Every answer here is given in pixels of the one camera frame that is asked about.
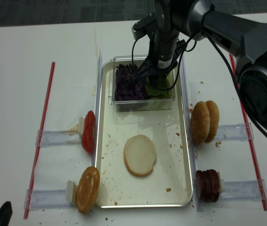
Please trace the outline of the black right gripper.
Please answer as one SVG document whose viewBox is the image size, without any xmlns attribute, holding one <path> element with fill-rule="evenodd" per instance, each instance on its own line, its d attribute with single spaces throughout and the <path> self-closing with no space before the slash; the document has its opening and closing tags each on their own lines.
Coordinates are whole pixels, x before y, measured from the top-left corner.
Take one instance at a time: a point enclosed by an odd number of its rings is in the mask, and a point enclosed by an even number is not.
<svg viewBox="0 0 267 226">
<path fill-rule="evenodd" d="M 177 59 L 186 49 L 186 41 L 178 41 L 177 37 L 163 39 L 155 35 L 150 40 L 148 56 L 137 69 L 140 78 L 147 77 L 147 84 L 158 87 L 160 75 L 169 74 L 177 65 Z"/>
</svg>

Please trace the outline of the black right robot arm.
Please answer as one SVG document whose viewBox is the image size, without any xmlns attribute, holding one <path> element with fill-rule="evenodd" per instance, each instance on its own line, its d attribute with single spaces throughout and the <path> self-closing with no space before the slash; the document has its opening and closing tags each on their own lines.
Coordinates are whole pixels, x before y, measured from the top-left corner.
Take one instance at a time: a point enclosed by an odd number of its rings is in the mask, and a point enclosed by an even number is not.
<svg viewBox="0 0 267 226">
<path fill-rule="evenodd" d="M 217 51 L 236 58 L 230 71 L 235 90 L 253 124 L 267 138 L 267 23 L 216 11 L 209 0 L 157 0 L 155 11 L 132 27 L 134 38 L 147 35 L 148 56 L 137 77 L 168 74 L 183 56 L 187 41 L 207 38 Z"/>
</svg>

